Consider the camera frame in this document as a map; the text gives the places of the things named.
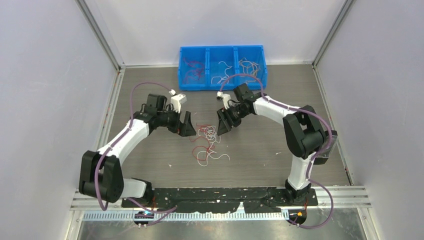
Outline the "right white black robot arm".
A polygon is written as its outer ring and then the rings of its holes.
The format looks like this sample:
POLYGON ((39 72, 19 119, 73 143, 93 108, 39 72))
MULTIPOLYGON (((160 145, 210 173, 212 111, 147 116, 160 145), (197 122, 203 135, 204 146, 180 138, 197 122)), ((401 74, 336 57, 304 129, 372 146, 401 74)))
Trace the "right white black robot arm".
POLYGON ((310 105, 297 107, 284 104, 263 92, 253 93, 245 83, 234 88, 233 92, 236 100, 222 91, 216 94, 217 100, 223 103, 223 108, 217 111, 217 135, 238 127, 248 115, 263 116, 282 125, 287 147, 292 153, 283 194, 288 203, 299 205, 311 189, 312 167, 327 162, 337 132, 310 105))

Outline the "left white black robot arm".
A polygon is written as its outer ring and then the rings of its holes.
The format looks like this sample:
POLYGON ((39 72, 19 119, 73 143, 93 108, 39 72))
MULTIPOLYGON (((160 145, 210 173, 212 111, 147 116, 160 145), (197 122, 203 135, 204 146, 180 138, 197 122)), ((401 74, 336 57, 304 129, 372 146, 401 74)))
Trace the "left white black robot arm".
POLYGON ((124 178, 122 165, 129 154, 157 128, 167 128, 181 137, 196 135, 191 113, 181 121, 185 94, 175 94, 167 101, 164 95, 149 94, 147 102, 136 111, 126 126, 110 142, 82 156, 79 186, 81 194, 115 203, 121 198, 134 198, 141 207, 153 202, 152 184, 147 180, 124 178))

